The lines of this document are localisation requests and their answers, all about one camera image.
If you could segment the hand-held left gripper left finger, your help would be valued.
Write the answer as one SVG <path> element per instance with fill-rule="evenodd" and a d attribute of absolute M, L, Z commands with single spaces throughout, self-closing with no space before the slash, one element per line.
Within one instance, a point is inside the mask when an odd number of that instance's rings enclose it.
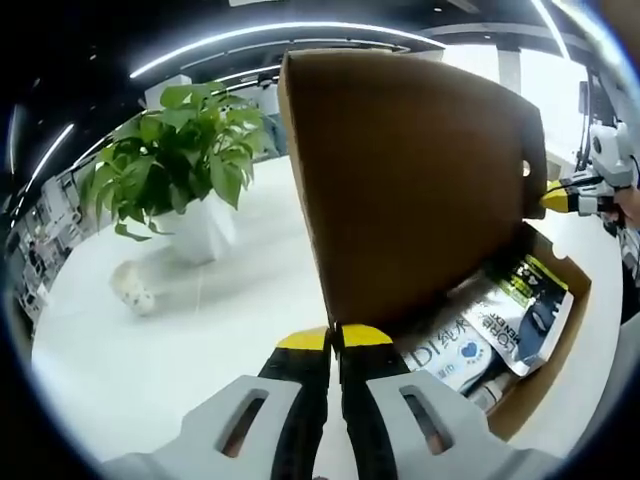
<path fill-rule="evenodd" d="M 108 479 L 310 479 L 328 416 L 326 327 L 279 341 L 256 376 L 242 375 L 189 411 L 150 453 L 102 465 Z"/>

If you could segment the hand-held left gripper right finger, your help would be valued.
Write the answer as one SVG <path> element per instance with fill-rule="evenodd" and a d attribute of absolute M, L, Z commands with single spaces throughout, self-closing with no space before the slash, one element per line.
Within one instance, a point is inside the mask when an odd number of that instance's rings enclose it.
<path fill-rule="evenodd" d="M 334 329 L 342 414 L 362 479 L 549 479 L 554 456 L 517 449 L 485 413 L 429 372 L 410 370 L 368 325 Z"/>

